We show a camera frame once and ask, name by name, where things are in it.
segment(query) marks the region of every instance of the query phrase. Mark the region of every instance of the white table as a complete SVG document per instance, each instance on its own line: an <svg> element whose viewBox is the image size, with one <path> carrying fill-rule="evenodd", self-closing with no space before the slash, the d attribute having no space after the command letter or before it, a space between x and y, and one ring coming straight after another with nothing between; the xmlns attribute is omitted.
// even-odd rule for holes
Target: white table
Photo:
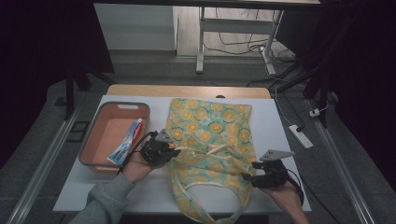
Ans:
<svg viewBox="0 0 396 224"><path fill-rule="evenodd" d="M100 104L108 101L117 102L142 102L150 107L149 131L161 130L165 127L170 101L173 97L146 97L146 96L118 96L105 95ZM271 99L220 99L197 98L220 103L252 105L249 121L252 132L253 144L257 159L268 149L290 151L276 104ZM293 158L282 160L288 169L298 174ZM64 184L64 188L55 204L53 211L78 212L85 207L90 189L102 181L110 181L114 175L100 174L82 165L76 159L72 170ZM204 209L212 214L233 213L237 205L236 197L230 197L230 191L217 187L193 187L191 195L198 197ZM180 214L175 202L171 180L167 167L153 171L146 179L139 182L128 196L130 201L125 209L129 214ZM308 200L305 198L305 211L311 211ZM244 214L272 214L281 210L265 193L254 189L249 204Z"/></svg>

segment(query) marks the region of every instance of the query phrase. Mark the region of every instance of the floor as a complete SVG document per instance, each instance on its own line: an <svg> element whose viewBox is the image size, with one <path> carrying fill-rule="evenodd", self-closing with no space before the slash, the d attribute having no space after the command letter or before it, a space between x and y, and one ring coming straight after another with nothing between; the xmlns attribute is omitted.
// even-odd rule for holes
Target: floor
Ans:
<svg viewBox="0 0 396 224"><path fill-rule="evenodd" d="M357 215L353 200L346 192L334 167L329 150L319 134L316 120L311 119L308 115L312 109L309 104L316 106L316 101L315 99L304 99L302 96L304 83L302 86L289 89L286 94L275 95L276 86L281 85L284 81L268 77L263 68L263 61L259 57L226 57L224 54L218 57L207 57L205 58L205 71L198 76L195 74L194 53L186 51L186 53L179 52L179 54L176 56L158 52L111 51L116 72L114 75L108 76L118 83L146 85L246 87L252 80L260 80L251 83L249 87L270 89L272 98L278 102L279 116L282 119L290 148L296 153L297 167L304 178L306 194L312 207L312 212L307 214L311 223L364 223ZM276 71L282 74L289 66L290 63L276 63ZM291 76L297 76L299 73L300 70L296 69ZM86 104L82 106L77 121L92 121L97 105L108 89L108 84L103 80L92 75L89 75L89 79L92 83L90 91L80 92L76 88L77 101L81 99L82 95L87 97ZM40 116L14 155L0 171L0 223L7 222L63 123L64 97L64 81L49 88L48 101ZM336 101L330 102L326 117L329 124L328 131L361 192L363 200L367 203L375 223L394 223L396 219L395 191L378 171L364 148L333 111ZM305 150L288 131L291 123L304 126L303 132L314 144L311 150ZM73 132L67 135L67 140L38 192L25 223L66 223L73 217L72 214L54 213L52 208L81 147L80 137L79 133ZM189 223L188 220L183 220L179 222ZM163 223L163 219L152 217L148 222L148 219L143 217L135 220L135 223L143 222ZM238 223L251 222L241 218ZM269 223L290 223L290 220L285 215L275 214L269 216Z"/></svg>

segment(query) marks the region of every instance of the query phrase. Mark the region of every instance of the white cable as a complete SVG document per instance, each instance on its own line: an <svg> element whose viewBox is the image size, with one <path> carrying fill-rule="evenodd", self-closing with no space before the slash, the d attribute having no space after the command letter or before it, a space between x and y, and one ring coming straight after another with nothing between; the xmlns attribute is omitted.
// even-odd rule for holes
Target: white cable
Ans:
<svg viewBox="0 0 396 224"><path fill-rule="evenodd" d="M283 117L285 118L285 120L286 120L286 121L288 122L288 124L291 126L291 125L292 125L291 122L286 118L285 114L283 113L282 107L280 107L280 104L279 104L279 102L277 101L277 93L276 93L276 91L277 91L277 88L278 88L278 87L279 87L279 86L276 86L276 88L275 88L275 102L276 102L277 106L279 107L280 113L283 115Z"/></svg>
<svg viewBox="0 0 396 224"><path fill-rule="evenodd" d="M320 112L320 111L323 111L323 110L325 110L325 109L327 109L327 107L329 107L329 101L327 101L326 107L324 107L323 109L319 110L319 112Z"/></svg>

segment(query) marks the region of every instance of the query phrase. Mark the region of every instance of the black cable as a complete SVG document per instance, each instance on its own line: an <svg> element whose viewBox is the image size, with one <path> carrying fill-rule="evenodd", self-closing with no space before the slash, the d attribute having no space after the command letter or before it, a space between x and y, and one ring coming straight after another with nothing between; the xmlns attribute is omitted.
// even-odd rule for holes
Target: black cable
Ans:
<svg viewBox="0 0 396 224"><path fill-rule="evenodd" d="M223 52L223 53L228 53L228 54L233 54L233 55L241 55L241 54L247 54L247 53L250 53L250 52L258 52L258 51L249 50L249 51L245 51L245 52L238 52L238 53L235 53L235 52L230 52L230 51L226 51L226 50L222 50L222 49L210 49L210 48L208 48L208 47L205 45L205 43L203 43L203 44L204 44L204 47L205 47L207 50L220 51L220 52Z"/></svg>
<svg viewBox="0 0 396 224"><path fill-rule="evenodd" d="M293 66L294 66L294 64L292 64L292 65L291 65L288 69L286 69L282 74L280 74L279 76L277 76L277 77L275 77L275 78L273 78L273 77L268 77L268 78L263 78L263 79L258 79L258 80L249 81L249 82L247 83L246 87L250 86L252 83L265 82L265 81L270 81L270 80L274 80L274 79L276 80L277 78L278 78L278 79L284 78L284 77L287 76L288 73L290 73L290 72L294 69L294 68L292 68ZM271 87L272 87L275 83L277 83L277 80L276 80L274 83L272 83L271 86L270 86L269 88L267 88L267 89L270 90Z"/></svg>
<svg viewBox="0 0 396 224"><path fill-rule="evenodd" d="M298 64L294 63L291 66L288 67L288 69L286 69L286 71L284 71L281 75L279 75L279 77L277 77L278 79L283 79L285 77L287 77L295 68L297 68ZM275 82L273 82L267 89L268 91L271 91L271 88L280 80L276 79Z"/></svg>
<svg viewBox="0 0 396 224"><path fill-rule="evenodd" d="M292 174L294 174L294 176L296 177L296 179L297 179L297 181L298 181L298 186L301 187L301 181L300 181L300 178L297 176L297 174L294 173L292 170L289 170L289 169L286 169L286 170L289 171L289 172L291 172Z"/></svg>
<svg viewBox="0 0 396 224"><path fill-rule="evenodd" d="M62 223L64 223L64 218L66 217L66 214L64 214L62 217L61 217L61 220L59 220L59 224L62 224Z"/></svg>
<svg viewBox="0 0 396 224"><path fill-rule="evenodd" d="M243 14L247 14L246 17L244 18L244 19L247 19L247 18L248 18L248 15L250 14L250 10L251 10L251 9L245 9L245 10L241 13L241 16L242 16Z"/></svg>
<svg viewBox="0 0 396 224"><path fill-rule="evenodd" d="M324 208L324 210L326 210L326 212L332 217L332 219L336 223L341 224L341 222L332 214L332 212L326 207L326 205L324 205L324 203L318 198L318 195L316 195L315 192L309 187L309 185L306 184L306 181L301 174L300 174L300 178L305 184L306 188L309 189L309 191L311 191L312 196L314 196L314 198L318 201L318 203L320 203L320 205Z"/></svg>
<svg viewBox="0 0 396 224"><path fill-rule="evenodd" d="M284 63L295 63L296 60L294 58L286 58L283 59L279 56L280 53L285 52L289 49L283 49L281 50L276 56L274 55L274 52L272 50L270 50L270 52L272 53L273 56L269 55L269 57L274 60L274 62L279 63L279 64L284 64Z"/></svg>
<svg viewBox="0 0 396 224"><path fill-rule="evenodd" d="M132 151L128 153L128 155L126 156L125 160L122 162L122 165L120 166L120 169L119 169L119 171L117 172L117 175L123 171L123 169L125 168L126 164L128 164L129 160L132 158L132 156L134 155L136 149L140 146L140 144L141 144L149 135L153 135L153 134L155 134L155 132L146 133L145 135L143 135L142 138L139 139L139 141L136 143L136 145L134 145L134 148L132 149Z"/></svg>
<svg viewBox="0 0 396 224"><path fill-rule="evenodd" d="M217 8L217 7L216 7L216 9L215 9L215 12L216 12L216 18L218 18L219 16L218 16L218 8ZM257 20L258 16L259 16L259 10L257 9L256 20ZM249 41L225 43L225 42L222 40L222 38L221 38L221 33L219 33L219 39L220 39L220 42L221 42L223 45L241 45L241 44L247 44L247 47L248 47L248 45L249 45L250 43L258 43L258 42L263 42L263 41L268 40L268 39L263 39L263 40L253 40L253 41L251 41L251 38L252 38L252 37L253 37L253 35L250 35Z"/></svg>

